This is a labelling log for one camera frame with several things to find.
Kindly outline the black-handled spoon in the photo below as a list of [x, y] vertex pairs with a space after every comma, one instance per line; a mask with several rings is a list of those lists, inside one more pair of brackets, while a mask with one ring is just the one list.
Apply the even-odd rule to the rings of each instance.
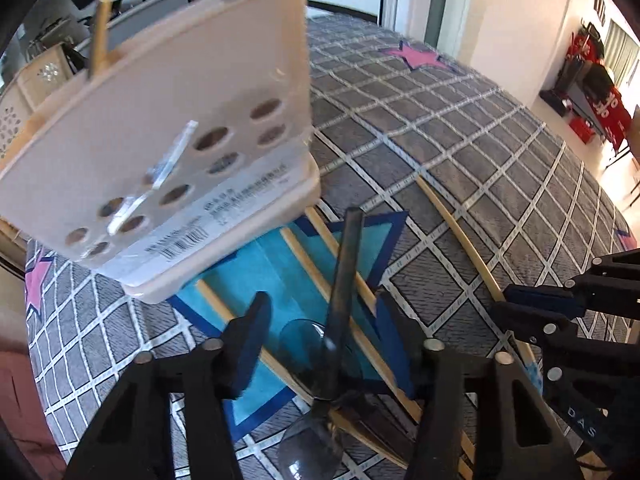
[[308, 413], [288, 427], [279, 444], [279, 470], [285, 479], [332, 479], [341, 463], [340, 430], [332, 422], [330, 411], [337, 399], [349, 333], [362, 222], [361, 209], [346, 210], [328, 314], [314, 363], [314, 402]]

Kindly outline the cream perforated plastic chair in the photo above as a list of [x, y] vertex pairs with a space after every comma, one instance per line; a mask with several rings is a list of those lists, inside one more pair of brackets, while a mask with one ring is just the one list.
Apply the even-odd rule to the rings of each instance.
[[6, 158], [11, 144], [34, 110], [73, 78], [65, 47], [66, 44], [61, 42], [42, 52], [21, 68], [1, 93], [2, 159]]

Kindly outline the grey checked tablecloth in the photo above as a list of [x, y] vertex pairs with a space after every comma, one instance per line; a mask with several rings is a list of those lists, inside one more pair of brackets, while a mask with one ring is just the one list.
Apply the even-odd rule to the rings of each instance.
[[[623, 214], [588, 164], [513, 96], [470, 68], [410, 70], [405, 41], [372, 23], [326, 16], [308, 23], [310, 151], [320, 169], [318, 214], [366, 212], [359, 263], [431, 335], [492, 356], [515, 342], [489, 318], [491, 294], [418, 180], [438, 195], [501, 287], [559, 285], [592, 257], [619, 252]], [[27, 315], [29, 357], [44, 416], [63, 457], [141, 350], [172, 356], [226, 324], [189, 284], [160, 304], [29, 242], [29, 274], [46, 269]], [[280, 478], [285, 429], [309, 410], [265, 363], [228, 402], [245, 478]]]

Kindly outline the blue-patterned bamboo chopstick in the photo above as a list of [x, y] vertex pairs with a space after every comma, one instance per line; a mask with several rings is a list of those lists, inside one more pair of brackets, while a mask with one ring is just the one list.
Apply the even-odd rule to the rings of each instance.
[[[454, 237], [458, 240], [458, 242], [468, 255], [469, 259], [472, 262], [472, 265], [477, 270], [478, 274], [480, 274], [480, 278], [483, 280], [485, 286], [487, 287], [492, 300], [494, 300], [495, 302], [505, 302], [506, 298], [504, 298], [502, 289], [499, 287], [494, 276], [489, 271], [487, 264], [480, 256], [480, 253], [472, 244], [469, 237], [467, 237], [465, 232], [460, 228], [459, 223], [454, 218], [454, 216], [450, 214], [442, 201], [437, 197], [436, 193], [424, 181], [422, 177], [416, 177], [416, 184], [419, 185], [419, 188], [424, 192], [433, 206], [440, 213], [442, 218], [447, 223], [447, 226], [449, 226], [450, 231], [452, 232], [452, 234], [454, 234]], [[511, 335], [515, 340], [516, 348], [518, 348], [518, 354], [523, 361], [530, 381], [539, 391], [542, 391], [542, 387], [544, 386], [544, 378], [542, 378], [542, 374], [535, 360], [535, 355], [532, 348], [530, 348], [529, 344], [516, 339], [511, 332], [508, 332], [508, 334]]]

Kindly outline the cream plastic utensil holder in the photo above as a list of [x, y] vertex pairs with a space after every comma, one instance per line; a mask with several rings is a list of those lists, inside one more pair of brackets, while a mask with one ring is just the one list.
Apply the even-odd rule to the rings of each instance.
[[55, 91], [1, 164], [1, 215], [159, 302], [317, 203], [306, 0], [196, 0]]

